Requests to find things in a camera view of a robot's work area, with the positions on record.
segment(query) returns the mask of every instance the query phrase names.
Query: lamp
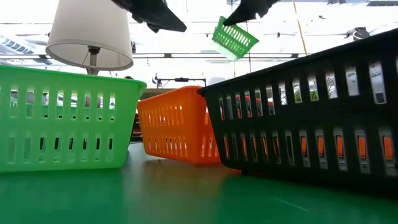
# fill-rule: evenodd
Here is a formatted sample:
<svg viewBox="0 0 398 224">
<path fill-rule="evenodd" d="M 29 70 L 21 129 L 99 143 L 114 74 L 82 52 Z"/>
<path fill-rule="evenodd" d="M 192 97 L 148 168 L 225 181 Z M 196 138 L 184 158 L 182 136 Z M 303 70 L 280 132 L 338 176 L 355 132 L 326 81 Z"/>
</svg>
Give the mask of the lamp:
<svg viewBox="0 0 398 224">
<path fill-rule="evenodd" d="M 59 0 L 45 51 L 92 75 L 128 69 L 133 61 L 127 12 L 110 0 Z"/>
</svg>

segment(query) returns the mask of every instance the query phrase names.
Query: lamp stem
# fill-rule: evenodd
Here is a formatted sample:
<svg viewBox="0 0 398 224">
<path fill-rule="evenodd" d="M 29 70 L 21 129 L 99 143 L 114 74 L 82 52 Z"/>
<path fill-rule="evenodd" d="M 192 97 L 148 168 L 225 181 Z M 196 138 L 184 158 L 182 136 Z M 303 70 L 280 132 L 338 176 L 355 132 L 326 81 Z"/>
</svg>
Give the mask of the lamp stem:
<svg viewBox="0 0 398 224">
<path fill-rule="evenodd" d="M 90 67 L 87 68 L 87 73 L 89 75 L 98 75 L 98 72 L 100 71 L 96 67 L 97 55 L 100 52 L 100 48 L 95 46 L 88 46 L 88 51 L 90 53 Z"/>
</svg>

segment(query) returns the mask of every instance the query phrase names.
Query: orange basket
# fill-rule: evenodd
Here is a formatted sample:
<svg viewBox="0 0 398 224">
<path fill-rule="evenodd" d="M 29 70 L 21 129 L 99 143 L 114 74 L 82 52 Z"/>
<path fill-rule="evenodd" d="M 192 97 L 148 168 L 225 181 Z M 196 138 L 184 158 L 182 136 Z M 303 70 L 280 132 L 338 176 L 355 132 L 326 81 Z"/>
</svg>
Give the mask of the orange basket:
<svg viewBox="0 0 398 224">
<path fill-rule="evenodd" d="M 199 88 L 186 86 L 138 102 L 146 154 L 192 164 L 220 163 Z"/>
</svg>

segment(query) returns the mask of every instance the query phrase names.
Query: green basket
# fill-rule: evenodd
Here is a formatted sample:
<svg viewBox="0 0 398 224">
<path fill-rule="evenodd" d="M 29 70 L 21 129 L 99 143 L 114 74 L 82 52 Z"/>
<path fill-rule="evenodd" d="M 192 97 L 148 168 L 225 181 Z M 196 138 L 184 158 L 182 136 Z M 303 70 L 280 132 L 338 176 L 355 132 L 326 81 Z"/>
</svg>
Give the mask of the green basket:
<svg viewBox="0 0 398 224">
<path fill-rule="evenodd" d="M 145 89 L 136 80 L 0 66 L 0 172 L 122 166 Z"/>
<path fill-rule="evenodd" d="M 221 47 L 220 52 L 225 57 L 232 60 L 243 58 L 259 40 L 237 25 L 224 26 L 225 20 L 225 17 L 220 17 L 213 41 Z"/>
</svg>

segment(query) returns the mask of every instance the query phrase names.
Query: green table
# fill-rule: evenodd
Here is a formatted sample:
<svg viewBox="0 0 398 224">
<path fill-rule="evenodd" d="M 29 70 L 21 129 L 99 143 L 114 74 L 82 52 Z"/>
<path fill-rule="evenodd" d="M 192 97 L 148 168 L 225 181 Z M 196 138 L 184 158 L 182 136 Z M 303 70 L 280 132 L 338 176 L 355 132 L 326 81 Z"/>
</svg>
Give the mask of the green table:
<svg viewBox="0 0 398 224">
<path fill-rule="evenodd" d="M 122 169 L 0 174 L 0 222 L 398 223 L 398 203 L 147 156 Z"/>
</svg>

